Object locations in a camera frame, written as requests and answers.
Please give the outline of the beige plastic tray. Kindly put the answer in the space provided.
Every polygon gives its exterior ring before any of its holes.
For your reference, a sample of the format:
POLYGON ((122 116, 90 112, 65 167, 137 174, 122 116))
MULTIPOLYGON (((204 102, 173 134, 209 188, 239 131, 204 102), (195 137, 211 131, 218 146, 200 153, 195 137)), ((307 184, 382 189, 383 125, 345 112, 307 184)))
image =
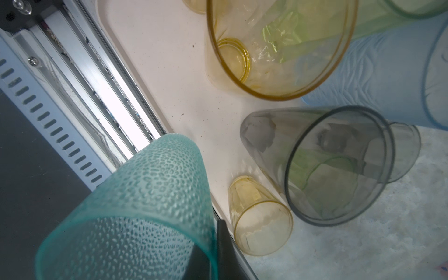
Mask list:
POLYGON ((223 91, 206 75, 206 18, 182 1, 98 1, 102 30, 169 132, 199 147, 213 206, 229 219, 228 188, 242 175, 274 187, 240 140, 252 112, 291 107, 223 91))

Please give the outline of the small grey plastic cup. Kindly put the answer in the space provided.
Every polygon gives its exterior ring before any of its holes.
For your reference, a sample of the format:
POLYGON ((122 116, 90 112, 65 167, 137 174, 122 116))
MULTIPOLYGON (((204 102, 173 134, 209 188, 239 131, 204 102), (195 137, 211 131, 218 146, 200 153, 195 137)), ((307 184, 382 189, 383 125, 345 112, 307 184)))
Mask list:
POLYGON ((391 122, 395 141, 395 161, 388 183, 404 177, 415 165, 421 151, 421 134, 414 125, 391 122))

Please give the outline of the tall orange plastic cup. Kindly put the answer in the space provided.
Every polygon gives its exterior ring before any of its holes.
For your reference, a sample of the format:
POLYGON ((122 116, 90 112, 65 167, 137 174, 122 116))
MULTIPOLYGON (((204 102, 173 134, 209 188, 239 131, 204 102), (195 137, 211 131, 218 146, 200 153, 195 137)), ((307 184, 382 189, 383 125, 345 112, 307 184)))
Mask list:
POLYGON ((183 3, 188 7, 191 11, 203 15, 206 13, 206 0, 183 0, 183 3))

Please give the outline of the small yellow plastic cup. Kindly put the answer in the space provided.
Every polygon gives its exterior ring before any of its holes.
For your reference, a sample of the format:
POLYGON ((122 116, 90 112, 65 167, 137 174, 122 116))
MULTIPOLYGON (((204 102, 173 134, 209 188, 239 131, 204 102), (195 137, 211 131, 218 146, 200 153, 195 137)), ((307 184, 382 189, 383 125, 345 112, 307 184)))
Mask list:
POLYGON ((267 256, 289 240, 294 220, 287 206, 250 176, 236 178, 228 190, 236 245, 245 254, 267 256))

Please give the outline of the small green plastic cup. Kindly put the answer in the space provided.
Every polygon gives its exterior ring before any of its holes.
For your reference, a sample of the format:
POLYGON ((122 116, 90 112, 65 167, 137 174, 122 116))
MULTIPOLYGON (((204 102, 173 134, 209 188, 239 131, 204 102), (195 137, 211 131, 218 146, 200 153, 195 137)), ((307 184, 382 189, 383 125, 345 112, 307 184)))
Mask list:
POLYGON ((298 149, 290 162, 290 201, 309 218, 330 220, 344 215, 357 188, 357 165, 350 157, 298 149))

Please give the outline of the tall yellow plastic cup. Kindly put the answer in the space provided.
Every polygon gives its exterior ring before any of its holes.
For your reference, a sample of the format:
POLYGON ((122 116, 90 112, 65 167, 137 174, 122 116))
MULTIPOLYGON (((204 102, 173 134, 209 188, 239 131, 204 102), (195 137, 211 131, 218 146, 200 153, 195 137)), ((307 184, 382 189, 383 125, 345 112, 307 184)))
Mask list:
POLYGON ((358 1, 207 1, 207 77, 218 89, 264 100, 304 96, 341 62, 358 8, 358 1))

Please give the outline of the blue ribbed plastic cup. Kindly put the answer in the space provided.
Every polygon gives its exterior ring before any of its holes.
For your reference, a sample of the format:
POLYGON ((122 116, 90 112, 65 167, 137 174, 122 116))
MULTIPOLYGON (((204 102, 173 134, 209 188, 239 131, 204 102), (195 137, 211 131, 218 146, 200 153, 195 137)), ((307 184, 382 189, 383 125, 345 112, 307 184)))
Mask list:
POLYGON ((448 15, 353 41, 309 106, 359 105, 385 119, 448 129, 448 15))

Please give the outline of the tall grey plastic cup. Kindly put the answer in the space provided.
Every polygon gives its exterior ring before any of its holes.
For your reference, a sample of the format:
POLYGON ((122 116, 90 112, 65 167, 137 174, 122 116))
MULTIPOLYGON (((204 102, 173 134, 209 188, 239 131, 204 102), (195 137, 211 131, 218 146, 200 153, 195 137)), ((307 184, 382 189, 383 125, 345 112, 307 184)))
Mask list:
POLYGON ((387 120, 363 106, 253 112, 240 139, 292 212, 319 227, 347 223, 370 208, 396 155, 387 120))

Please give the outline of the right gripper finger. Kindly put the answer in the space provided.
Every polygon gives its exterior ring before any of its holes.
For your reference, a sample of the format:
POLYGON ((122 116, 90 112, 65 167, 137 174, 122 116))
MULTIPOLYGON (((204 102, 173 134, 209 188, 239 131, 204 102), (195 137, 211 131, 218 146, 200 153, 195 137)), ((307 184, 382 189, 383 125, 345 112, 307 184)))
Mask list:
POLYGON ((226 222, 217 221, 217 255, 219 280, 248 280, 248 275, 240 265, 226 222))

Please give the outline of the teal plastic cup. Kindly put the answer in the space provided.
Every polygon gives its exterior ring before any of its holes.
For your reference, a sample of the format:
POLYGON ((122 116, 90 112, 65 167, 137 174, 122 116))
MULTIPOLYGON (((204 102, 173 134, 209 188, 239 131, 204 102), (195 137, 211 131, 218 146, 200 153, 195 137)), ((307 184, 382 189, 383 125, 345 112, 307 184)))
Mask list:
POLYGON ((214 209, 203 158, 180 134, 149 144, 44 240, 39 280, 215 280, 214 209))

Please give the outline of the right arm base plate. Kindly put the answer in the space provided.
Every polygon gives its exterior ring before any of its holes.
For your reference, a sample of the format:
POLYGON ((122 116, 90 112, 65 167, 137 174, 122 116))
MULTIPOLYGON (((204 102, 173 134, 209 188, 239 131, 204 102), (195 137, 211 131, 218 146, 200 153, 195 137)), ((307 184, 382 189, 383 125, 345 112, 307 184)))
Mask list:
POLYGON ((1 0, 1 29, 16 33, 32 28, 62 7, 59 0, 1 0))

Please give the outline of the aluminium front rail frame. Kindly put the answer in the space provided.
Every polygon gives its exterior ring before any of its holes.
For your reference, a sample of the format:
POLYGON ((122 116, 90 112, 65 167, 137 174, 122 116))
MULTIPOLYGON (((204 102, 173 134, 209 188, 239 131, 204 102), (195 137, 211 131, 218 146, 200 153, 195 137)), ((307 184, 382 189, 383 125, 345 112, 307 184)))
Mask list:
POLYGON ((32 28, 1 29, 1 91, 90 190, 166 133, 96 3, 63 1, 32 28))

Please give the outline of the tall green plastic cup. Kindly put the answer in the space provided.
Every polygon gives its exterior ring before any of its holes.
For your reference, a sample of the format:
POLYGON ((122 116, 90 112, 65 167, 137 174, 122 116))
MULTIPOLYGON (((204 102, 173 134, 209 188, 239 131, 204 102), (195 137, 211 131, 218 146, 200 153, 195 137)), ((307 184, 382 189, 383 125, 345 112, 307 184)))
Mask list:
POLYGON ((357 23, 352 40, 383 32, 387 29, 429 19, 448 10, 445 0, 359 1, 357 23))

